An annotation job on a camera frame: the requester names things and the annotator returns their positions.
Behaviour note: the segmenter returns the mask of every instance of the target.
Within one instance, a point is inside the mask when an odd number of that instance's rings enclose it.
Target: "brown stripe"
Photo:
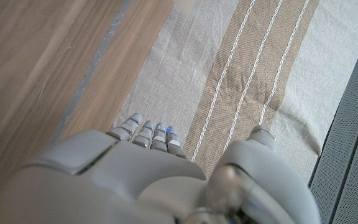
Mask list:
[[[169,0],[131,1],[61,139],[86,129],[108,131],[172,6]]]
[[[257,0],[251,10],[231,65],[223,80],[213,114],[196,158],[196,162],[203,168],[207,176],[210,175],[223,152],[223,147],[229,135],[241,93],[254,66],[257,51],[278,2],[279,0]],[[304,3],[304,1],[297,0],[288,0],[282,3],[262,54],[260,55],[256,73],[242,104],[232,141],[246,138],[250,130],[258,124],[263,104],[272,91],[278,64]],[[232,44],[236,38],[240,24],[244,19],[246,10],[248,10],[249,4],[250,0],[239,1],[223,38],[221,48],[218,51],[208,75],[203,95],[185,142],[184,148],[188,155],[193,155],[208,110],[211,106],[217,82],[221,77],[223,67],[226,64],[230,50],[232,49]],[[301,24],[295,34],[287,59],[283,65],[278,89],[265,113],[264,125],[267,127],[271,126],[274,114],[283,100],[285,85],[293,61],[298,53],[301,41],[306,34],[308,24],[317,4],[318,0],[310,0],[303,14]]]

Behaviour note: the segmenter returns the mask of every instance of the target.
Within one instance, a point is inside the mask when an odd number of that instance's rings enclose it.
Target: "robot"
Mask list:
[[[173,126],[134,114],[78,133],[24,164],[0,191],[0,223],[320,223],[304,180],[256,126],[209,179]]]

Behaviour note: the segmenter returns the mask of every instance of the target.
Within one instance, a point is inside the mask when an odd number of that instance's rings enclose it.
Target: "white stripe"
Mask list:
[[[252,77],[254,76],[255,74],[255,71],[256,71],[256,68],[258,67],[258,62],[259,62],[259,57],[260,57],[260,53],[262,53],[262,49],[265,45],[265,42],[266,42],[266,39],[267,37],[269,36],[269,33],[270,33],[270,30],[272,29],[272,26],[273,26],[273,22],[274,20],[276,19],[276,16],[277,16],[277,13],[278,13],[278,10],[280,9],[280,6],[282,4],[283,0],[280,0],[277,4],[277,7],[276,7],[276,10],[274,10],[274,14],[273,14],[273,17],[272,17],[272,20],[270,21],[268,27],[267,27],[267,30],[266,30],[266,34],[264,36],[264,39],[262,41],[262,43],[260,43],[260,47],[259,47],[259,50],[258,50],[258,54],[256,55],[256,59],[255,59],[255,62],[254,62],[254,67],[252,68],[252,71],[251,71],[251,74],[248,78],[248,82],[246,84],[246,87],[244,88],[244,91],[242,92],[241,94],[241,98],[240,98],[240,101],[239,101],[239,104],[237,106],[237,109],[236,109],[236,114],[234,115],[234,120],[233,120],[233,123],[232,123],[232,126],[231,126],[231,129],[230,129],[230,133],[229,133],[229,136],[227,137],[227,141],[226,141],[226,144],[224,145],[224,149],[223,149],[223,152],[227,149],[228,145],[229,145],[229,142],[231,140],[231,137],[233,135],[233,132],[234,132],[234,127],[236,126],[236,121],[237,121],[237,118],[239,117],[239,112],[240,112],[240,109],[241,109],[241,104],[242,102],[244,101],[244,97],[246,96],[246,93],[247,93],[247,90],[248,90],[248,87],[252,81]]]
[[[262,114],[260,115],[259,125],[262,125],[262,123],[263,123],[263,121],[264,121],[264,115],[265,115],[266,108],[267,108],[267,106],[269,105],[270,101],[272,100],[274,93],[276,92],[277,83],[278,83],[278,78],[280,78],[280,73],[281,73],[281,69],[282,69],[283,64],[284,64],[284,60],[285,60],[285,58],[287,57],[287,53],[288,53],[288,51],[289,51],[289,49],[290,49],[290,46],[291,46],[291,44],[292,44],[293,37],[294,37],[296,31],[298,30],[299,23],[300,23],[300,21],[301,21],[301,19],[302,19],[303,13],[305,13],[305,9],[306,9],[308,3],[309,3],[309,0],[306,0],[305,3],[304,3],[304,5],[303,5],[302,11],[301,11],[301,13],[300,13],[299,16],[298,16],[298,20],[297,20],[297,22],[296,22],[296,24],[295,24],[295,27],[294,27],[293,30],[292,30],[292,34],[291,34],[290,40],[289,40],[288,43],[287,43],[287,47],[286,47],[286,49],[285,49],[285,51],[284,51],[284,54],[283,54],[283,56],[281,57],[280,65],[278,66],[277,73],[276,73],[276,77],[275,77],[275,79],[274,79],[274,85],[273,85],[272,92],[271,92],[270,96],[268,96],[267,101],[266,101],[266,103],[264,104],[264,107],[262,108]]]
[[[214,94],[214,97],[213,97],[213,99],[212,99],[211,107],[210,107],[210,109],[209,109],[209,111],[208,111],[208,115],[207,115],[207,117],[206,117],[206,119],[205,119],[205,124],[204,124],[204,126],[203,126],[203,130],[202,130],[202,132],[201,132],[201,134],[200,134],[200,138],[199,138],[199,140],[198,140],[198,142],[197,142],[197,146],[196,146],[196,149],[195,149],[195,151],[194,151],[193,157],[191,158],[191,161],[192,161],[192,162],[194,162],[194,161],[196,160],[196,156],[197,156],[197,153],[198,153],[198,149],[199,149],[200,146],[201,146],[201,142],[202,142],[202,140],[203,140],[203,138],[204,138],[204,134],[205,134],[206,128],[208,127],[209,119],[211,118],[212,112],[213,112],[213,110],[214,110],[215,101],[216,101],[216,98],[218,97],[219,89],[220,89],[220,87],[221,87],[221,85],[222,85],[223,78],[226,76],[226,71],[227,71],[227,69],[229,68],[231,59],[232,59],[232,57],[233,57],[233,55],[234,55],[234,51],[235,51],[235,49],[236,49],[236,47],[237,47],[237,43],[238,43],[238,41],[239,41],[239,39],[240,39],[240,35],[241,35],[242,30],[244,29],[244,26],[245,26],[245,24],[246,24],[246,22],[247,22],[247,20],[248,20],[249,13],[251,12],[251,9],[252,9],[252,7],[254,6],[255,1],[256,1],[256,0],[252,0],[251,3],[249,4],[249,8],[248,8],[248,10],[247,10],[247,13],[246,13],[246,15],[244,16],[244,20],[242,21],[241,26],[240,26],[240,29],[239,29],[238,32],[237,32],[236,40],[235,40],[234,43],[233,43],[233,48],[232,48],[231,51],[230,51],[230,55],[229,55],[229,57],[227,58],[226,64],[224,65],[224,69],[223,69],[221,78],[219,79],[218,85],[217,85],[217,87],[216,87],[216,89],[215,89],[215,94]]]

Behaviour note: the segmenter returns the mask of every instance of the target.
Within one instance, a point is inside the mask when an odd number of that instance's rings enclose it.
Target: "fabric texture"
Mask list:
[[[271,129],[278,153],[305,181],[321,154],[357,58],[358,1],[321,0]]]
[[[195,118],[190,128],[185,143],[187,154],[193,155],[197,142],[200,139],[205,119],[211,106],[216,85],[221,78],[222,71],[232,49],[237,31],[243,21],[243,17],[249,8],[251,1],[239,1],[234,12],[231,23],[223,38],[221,48],[215,58],[212,69],[205,84],[203,96],[201,97]],[[298,20],[298,16],[304,6],[304,1],[256,1],[245,24],[244,31],[240,36],[236,52],[227,70],[225,79],[220,88],[216,104],[209,121],[201,147],[199,148],[196,163],[199,164],[206,175],[209,176],[216,165],[224,145],[229,136],[230,129],[237,106],[244,91],[244,87],[250,75],[254,76],[246,92],[244,101],[239,111],[239,116],[234,128],[232,141],[246,138],[250,130],[259,123],[260,114],[264,103],[267,101],[273,81],[279,66],[281,57],[286,49],[288,40]],[[317,1],[309,1],[303,18],[294,36],[287,59],[283,65],[280,82],[275,98],[267,108],[264,125],[271,126],[275,110],[278,109],[284,96],[285,84],[290,73],[292,63],[296,57],[308,23],[314,13]],[[270,33],[267,32],[269,24],[272,23]],[[259,61],[255,66],[258,51]]]
[[[251,2],[198,0],[190,15],[174,9],[113,127],[133,113],[155,123],[175,125],[191,159]],[[279,2],[256,0],[244,25],[195,160],[207,175],[223,152],[239,99]],[[246,138],[259,123],[304,3],[282,1],[244,97],[232,141]],[[271,127],[280,156],[305,181],[321,152],[357,58],[358,1],[310,0],[263,122]]]
[[[141,113],[154,123],[174,125],[183,143],[237,3],[196,1],[191,14],[174,8],[113,127]]]

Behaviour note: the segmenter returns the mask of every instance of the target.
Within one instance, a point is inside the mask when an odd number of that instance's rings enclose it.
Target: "wooden floor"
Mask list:
[[[0,0],[0,187],[51,140],[124,0]],[[172,9],[131,1],[62,137],[107,131]]]

